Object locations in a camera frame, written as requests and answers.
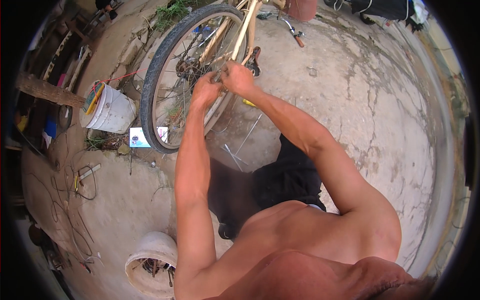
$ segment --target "pink object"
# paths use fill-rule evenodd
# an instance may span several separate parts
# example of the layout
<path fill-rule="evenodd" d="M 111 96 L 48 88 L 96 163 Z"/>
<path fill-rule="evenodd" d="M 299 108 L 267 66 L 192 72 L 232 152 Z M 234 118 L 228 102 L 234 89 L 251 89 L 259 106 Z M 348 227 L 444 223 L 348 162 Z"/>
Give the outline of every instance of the pink object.
<path fill-rule="evenodd" d="M 57 86 L 61 86 L 61 84 L 65 80 L 65 76 L 67 76 L 66 73 L 63 73 L 62 75 L 60 75 L 60 79 L 59 79 L 59 82 L 57 83 Z"/>
<path fill-rule="evenodd" d="M 317 12 L 317 0 L 287 0 L 283 11 L 299 21 L 313 19 Z"/>

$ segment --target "wooden post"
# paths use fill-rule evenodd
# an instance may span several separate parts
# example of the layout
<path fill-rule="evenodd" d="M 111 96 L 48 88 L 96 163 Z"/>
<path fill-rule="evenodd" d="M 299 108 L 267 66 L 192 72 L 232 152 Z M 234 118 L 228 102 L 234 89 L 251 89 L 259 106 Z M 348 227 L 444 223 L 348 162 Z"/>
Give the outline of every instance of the wooden post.
<path fill-rule="evenodd" d="M 81 108 L 85 103 L 85 98 L 61 87 L 51 85 L 46 81 L 36 78 L 33 74 L 29 75 L 27 72 L 20 72 L 18 74 L 15 87 L 26 94 L 60 105 L 65 104 L 71 107 Z"/>

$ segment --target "white bucket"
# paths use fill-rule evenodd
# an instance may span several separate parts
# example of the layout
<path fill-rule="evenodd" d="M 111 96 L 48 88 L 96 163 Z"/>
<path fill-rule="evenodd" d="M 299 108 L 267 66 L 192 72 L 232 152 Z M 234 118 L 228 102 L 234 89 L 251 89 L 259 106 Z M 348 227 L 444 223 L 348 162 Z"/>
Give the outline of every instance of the white bucket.
<path fill-rule="evenodd" d="M 95 111 L 87 116 L 81 109 L 80 121 L 86 128 L 125 133 L 136 114 L 137 108 L 133 100 L 106 84 Z"/>
<path fill-rule="evenodd" d="M 151 231 L 142 237 L 137 244 L 135 253 L 130 255 L 125 263 L 128 281 L 145 295 L 171 298 L 174 296 L 173 287 L 169 285 L 168 273 L 161 271 L 162 265 L 160 271 L 153 278 L 151 273 L 143 269 L 140 262 L 144 258 L 153 258 L 177 267 L 177 257 L 175 241 L 163 232 Z"/>

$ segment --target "red wire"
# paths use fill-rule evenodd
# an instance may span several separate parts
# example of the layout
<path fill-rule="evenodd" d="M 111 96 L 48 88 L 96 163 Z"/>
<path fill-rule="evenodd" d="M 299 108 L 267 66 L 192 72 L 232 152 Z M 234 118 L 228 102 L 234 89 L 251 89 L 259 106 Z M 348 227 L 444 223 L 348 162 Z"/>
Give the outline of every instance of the red wire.
<path fill-rule="evenodd" d="M 148 69 L 148 68 L 141 69 L 141 70 L 135 71 L 135 72 L 133 72 L 133 73 L 130 73 L 130 74 L 127 74 L 127 75 L 123 75 L 123 76 L 118 77 L 118 78 L 102 80 L 102 81 L 98 82 L 98 83 L 90 90 L 90 92 L 95 91 L 95 96 L 96 96 L 96 98 L 97 98 L 97 100 L 98 100 L 98 95 L 97 95 L 96 90 L 95 90 L 95 88 L 96 88 L 97 85 L 99 85 L 99 84 L 101 84 L 101 83 L 103 83 L 103 82 L 107 82 L 107 81 L 122 79 L 123 77 L 127 77 L 127 76 L 133 75 L 133 74 L 135 74 L 135 73 L 138 73 L 138 72 L 141 72 L 141 71 L 145 71 L 146 69 Z"/>

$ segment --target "hand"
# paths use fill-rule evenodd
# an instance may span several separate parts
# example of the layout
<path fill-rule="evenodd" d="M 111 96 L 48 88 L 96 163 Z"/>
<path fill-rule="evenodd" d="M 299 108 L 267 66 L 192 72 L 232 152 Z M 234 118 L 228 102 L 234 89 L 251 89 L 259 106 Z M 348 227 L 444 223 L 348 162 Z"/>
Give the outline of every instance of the hand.
<path fill-rule="evenodd" d="M 229 91 L 243 98 L 255 89 L 252 72 L 240 63 L 232 60 L 227 61 L 223 65 L 220 79 Z"/>
<path fill-rule="evenodd" d="M 212 71 L 198 79 L 195 88 L 193 89 L 192 103 L 190 104 L 191 107 L 206 109 L 220 96 L 223 84 L 216 83 L 213 80 L 215 75 L 216 72 Z"/>

